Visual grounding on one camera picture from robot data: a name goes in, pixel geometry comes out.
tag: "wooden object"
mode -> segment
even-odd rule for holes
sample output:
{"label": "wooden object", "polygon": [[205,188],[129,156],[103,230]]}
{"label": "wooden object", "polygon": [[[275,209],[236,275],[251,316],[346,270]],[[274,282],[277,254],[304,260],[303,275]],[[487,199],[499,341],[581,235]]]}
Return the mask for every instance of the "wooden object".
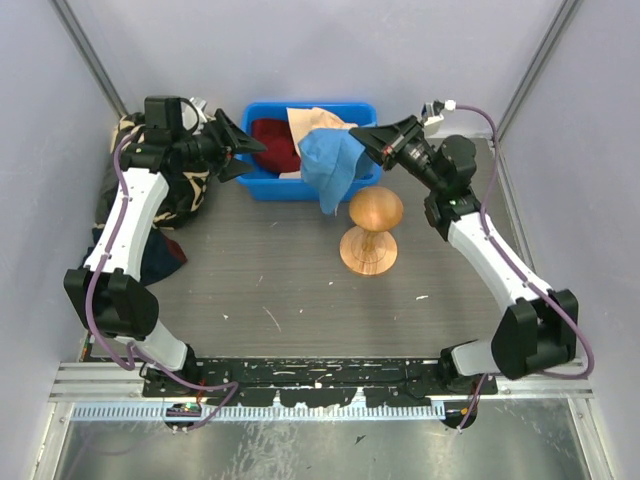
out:
{"label": "wooden object", "polygon": [[360,190],[349,204],[349,216],[356,224],[340,241],[340,257],[352,272],[380,275],[398,257],[398,245],[388,232],[402,219],[402,201],[388,188]]}

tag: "beige cloth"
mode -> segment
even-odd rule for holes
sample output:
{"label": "beige cloth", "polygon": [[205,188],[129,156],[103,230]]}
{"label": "beige cloth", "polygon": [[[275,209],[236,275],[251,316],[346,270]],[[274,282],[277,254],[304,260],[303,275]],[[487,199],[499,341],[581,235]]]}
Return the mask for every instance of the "beige cloth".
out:
{"label": "beige cloth", "polygon": [[307,134],[316,128],[341,128],[350,129],[357,127],[355,123],[344,123],[335,113],[331,113],[324,108],[287,108],[289,117],[289,128],[293,138],[293,146],[300,155],[300,142]]}

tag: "metal frame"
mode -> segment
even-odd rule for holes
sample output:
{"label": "metal frame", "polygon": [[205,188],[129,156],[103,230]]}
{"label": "metal frame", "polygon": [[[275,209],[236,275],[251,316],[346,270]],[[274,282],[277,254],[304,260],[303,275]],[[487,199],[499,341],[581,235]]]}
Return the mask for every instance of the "metal frame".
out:
{"label": "metal frame", "polygon": [[111,105],[111,108],[113,108],[119,117],[126,115],[128,113],[127,107],[122,101],[118,90],[116,90],[116,87],[113,85],[107,70],[104,68],[104,65],[102,65],[100,58],[89,41],[89,37],[87,37],[87,34],[84,32],[67,0],[49,1],[58,14],[58,18],[60,18],[60,21],[66,28],[67,33],[69,33],[71,40],[77,47],[78,52],[80,52],[80,56],[87,65],[87,68],[93,75],[93,78],[95,78],[100,90],[102,90],[104,97]]}
{"label": "metal frame", "polygon": [[531,59],[531,63],[527,68],[520,85],[516,89],[513,97],[509,101],[509,105],[505,110],[500,123],[498,124],[498,139],[502,140],[516,117],[520,107],[527,98],[531,87],[538,79],[545,65],[549,61],[550,55],[554,47],[557,45],[560,37],[565,32],[574,14],[582,4],[582,0],[563,0],[562,5],[556,12],[555,17],[551,21],[551,25],[545,33],[538,50]]}

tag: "gray wall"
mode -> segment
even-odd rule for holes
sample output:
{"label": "gray wall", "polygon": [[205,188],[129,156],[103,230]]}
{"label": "gray wall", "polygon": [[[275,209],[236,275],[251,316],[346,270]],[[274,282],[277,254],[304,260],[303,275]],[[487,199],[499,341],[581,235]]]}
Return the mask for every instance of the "gray wall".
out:
{"label": "gray wall", "polygon": [[62,278],[89,244],[115,116],[48,2],[4,2],[0,36],[0,477],[13,480],[58,363],[80,349]]}
{"label": "gray wall", "polygon": [[[369,101],[381,122],[455,98],[500,117],[560,0],[70,0],[131,109],[152,93]],[[460,114],[444,128],[486,130]]]}
{"label": "gray wall", "polygon": [[614,458],[640,441],[640,6],[583,2],[504,153],[538,271],[572,288]]}

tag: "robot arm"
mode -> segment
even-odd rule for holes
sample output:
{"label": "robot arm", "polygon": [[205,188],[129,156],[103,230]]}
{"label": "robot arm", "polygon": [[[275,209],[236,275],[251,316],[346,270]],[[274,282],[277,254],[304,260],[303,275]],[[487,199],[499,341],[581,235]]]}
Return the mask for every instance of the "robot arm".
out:
{"label": "robot arm", "polygon": [[124,344],[133,343],[185,380],[199,382],[199,368],[193,350],[176,339],[158,319],[157,299],[139,283],[142,254],[153,219],[171,190],[171,178],[181,175],[190,160],[205,160],[211,175],[224,182],[247,172],[247,165],[235,160],[236,153],[264,150],[218,110],[213,120],[202,113],[203,102],[190,103],[187,110],[190,131],[183,127],[182,99],[145,99],[145,143],[130,144],[121,156],[120,168],[127,185],[127,209],[123,218],[119,206],[125,199],[118,189],[100,240],[83,268],[69,270],[64,287],[85,328],[89,329],[84,303],[91,276],[107,253],[107,242],[117,230],[93,297],[93,314],[100,334]]}
{"label": "robot arm", "polygon": [[[425,139],[425,131],[437,130],[441,111],[453,109],[447,103],[434,102],[421,120],[411,116],[392,125],[350,130],[385,170],[400,164],[429,188],[425,199],[429,225],[473,265],[504,312],[491,339],[441,352],[441,380],[449,384],[458,377],[498,372],[515,380],[569,362],[575,357],[575,334],[529,285],[548,294],[577,323],[575,296],[568,290],[556,292],[538,278],[481,211],[470,186],[476,171],[473,142],[452,135],[436,150]],[[526,274],[526,282],[514,266]]]}

